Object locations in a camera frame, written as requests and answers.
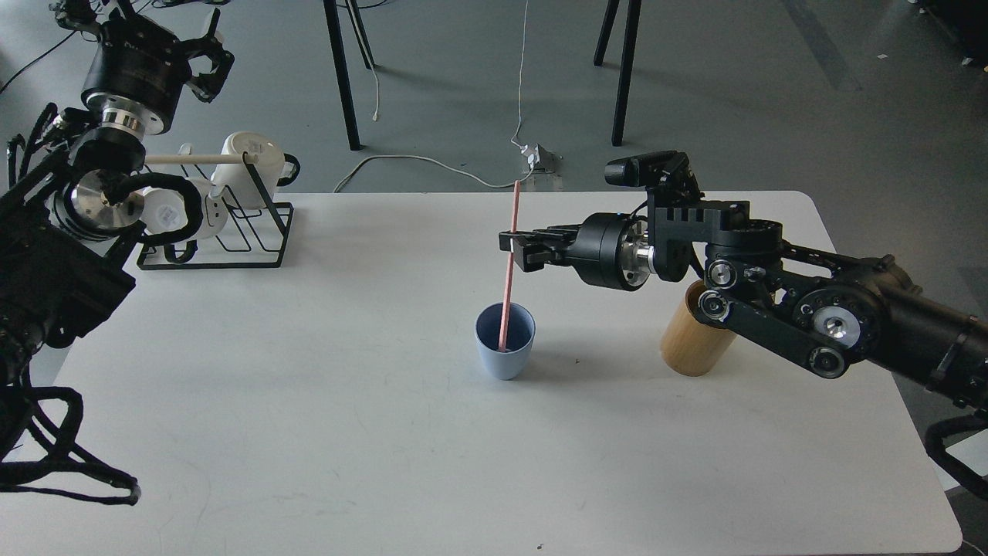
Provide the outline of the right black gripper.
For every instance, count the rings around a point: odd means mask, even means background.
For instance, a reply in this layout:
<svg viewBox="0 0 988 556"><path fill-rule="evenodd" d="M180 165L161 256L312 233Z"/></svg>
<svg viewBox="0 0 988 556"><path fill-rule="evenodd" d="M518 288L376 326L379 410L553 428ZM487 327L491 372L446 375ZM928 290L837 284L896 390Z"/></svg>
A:
<svg viewBox="0 0 988 556"><path fill-rule="evenodd" d="M499 232L499 249L512 249L516 267L526 273L546 266L573 267L590 285L635 291L642 288L651 273L648 263L638 259L638 251L648 246L646 231L642 217L596 212L582 225ZM511 247L514 240L536 245ZM570 246L570 260L566 246Z"/></svg>

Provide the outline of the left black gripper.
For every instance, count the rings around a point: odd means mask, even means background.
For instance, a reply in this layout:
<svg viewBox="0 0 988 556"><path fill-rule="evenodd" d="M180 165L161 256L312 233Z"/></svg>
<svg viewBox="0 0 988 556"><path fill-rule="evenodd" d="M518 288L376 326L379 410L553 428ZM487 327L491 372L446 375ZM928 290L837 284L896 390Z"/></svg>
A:
<svg viewBox="0 0 988 556"><path fill-rule="evenodd" d="M99 46L83 84L81 101L89 110L124 104L144 120L151 136L171 129L186 84L201 102L218 97L232 70L235 56L223 46L218 32L220 10L205 20L198 38L179 41L169 29L144 17L110 17L100 22L102 9L117 1L49 1L60 28L96 34ZM209 60L208 73L193 73L191 60Z"/></svg>

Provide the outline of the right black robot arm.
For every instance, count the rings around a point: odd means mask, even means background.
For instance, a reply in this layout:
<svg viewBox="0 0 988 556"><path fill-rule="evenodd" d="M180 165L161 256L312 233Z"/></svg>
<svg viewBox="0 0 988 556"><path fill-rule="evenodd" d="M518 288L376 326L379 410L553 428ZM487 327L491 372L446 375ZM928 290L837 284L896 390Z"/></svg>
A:
<svg viewBox="0 0 988 556"><path fill-rule="evenodd" d="M822 378L871 361L949 398L972 415L936 422L924 446L977 497L986 478L946 451L946 437L986 429L984 321L923 298L893 256L854 258L786 242L781 224L747 202L649 188L645 217L597 212L579 225L499 235L525 272L575 269L590 285L639 289L650 275L677 282L694 269L700 324L735 332Z"/></svg>

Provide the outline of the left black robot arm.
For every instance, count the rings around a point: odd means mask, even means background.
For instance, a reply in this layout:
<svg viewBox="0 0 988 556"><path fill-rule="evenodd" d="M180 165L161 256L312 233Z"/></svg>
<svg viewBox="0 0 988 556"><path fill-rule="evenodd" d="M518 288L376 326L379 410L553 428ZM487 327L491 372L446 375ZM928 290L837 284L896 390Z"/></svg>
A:
<svg viewBox="0 0 988 556"><path fill-rule="evenodd" d="M82 502L136 504L133 476L77 443L83 400L73 388L38 387L29 376L42 346L67 348L133 291L124 264L135 246L190 239L202 223L202 196L190 180L145 172L144 138L170 130L184 88L211 102L234 56L218 34L213 2L204 35L178 39L134 9L107 1L56 1L61 28L94 36L98 50L81 108L45 106L29 136L7 147L9 190L1 204L2 454L22 434L45 454L2 461L5 493L34 493L36 481L77 473L123 490L97 497L48 489Z"/></svg>

